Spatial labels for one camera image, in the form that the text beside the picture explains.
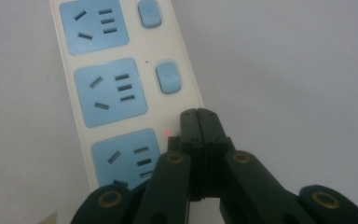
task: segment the power strip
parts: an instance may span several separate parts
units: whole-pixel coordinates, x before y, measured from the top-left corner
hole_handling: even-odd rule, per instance
[[[202,107],[168,0],[50,0],[91,189],[153,174],[179,114]]]

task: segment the white background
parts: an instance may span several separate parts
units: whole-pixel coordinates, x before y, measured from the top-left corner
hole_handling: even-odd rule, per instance
[[[358,1],[172,0],[207,108],[294,193],[358,204]],[[47,0],[0,0],[0,223],[89,194]],[[223,223],[216,200],[191,223]]]

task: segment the electrical outlet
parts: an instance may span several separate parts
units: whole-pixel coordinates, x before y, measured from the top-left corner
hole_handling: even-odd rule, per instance
[[[60,5],[63,30],[72,55],[128,44],[118,0],[73,1]]]
[[[79,68],[75,81],[83,119],[89,128],[147,111],[135,60],[120,59]]]
[[[118,184],[129,189],[150,178],[159,157],[156,134],[151,129],[95,143],[91,153],[100,187]]]

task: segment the blue rocker switch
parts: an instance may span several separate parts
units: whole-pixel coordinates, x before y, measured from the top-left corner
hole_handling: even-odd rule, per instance
[[[151,29],[161,25],[161,15],[155,0],[141,0],[138,10],[144,28]]]
[[[156,68],[156,72],[162,92],[172,94],[181,89],[182,84],[175,63],[160,63]]]

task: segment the white surface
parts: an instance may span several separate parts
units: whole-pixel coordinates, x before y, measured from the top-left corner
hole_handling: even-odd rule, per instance
[[[179,134],[179,119],[176,118],[179,118],[180,113],[184,110],[202,107],[202,100],[200,99],[200,91],[169,1],[158,1],[162,23],[155,29],[145,29],[142,26],[138,15],[137,0],[120,1],[130,42],[119,48],[101,50],[81,56],[72,56],[68,51],[59,10],[60,5],[64,2],[68,1],[50,1],[58,38],[60,39],[61,55],[69,94],[72,98],[72,107],[81,140],[80,145],[82,146],[86,163],[89,185],[91,189],[97,189],[99,185],[90,150],[94,143],[143,129],[152,129],[156,134],[160,151],[165,152],[168,144],[168,138],[164,134],[165,131],[168,130],[172,134]],[[130,119],[88,128],[83,120],[73,73],[78,68],[123,58],[132,58],[136,62],[143,92],[145,93],[145,100],[147,101],[147,112]],[[164,94],[160,90],[156,76],[157,65],[167,60],[175,62],[182,83],[181,89],[173,94]]]
[[[236,147],[292,192],[321,184],[358,204],[358,1],[173,8],[204,104]],[[89,193],[79,147],[48,1],[1,0],[0,223],[54,211],[69,223]],[[192,223],[222,223],[211,201],[196,206]]]

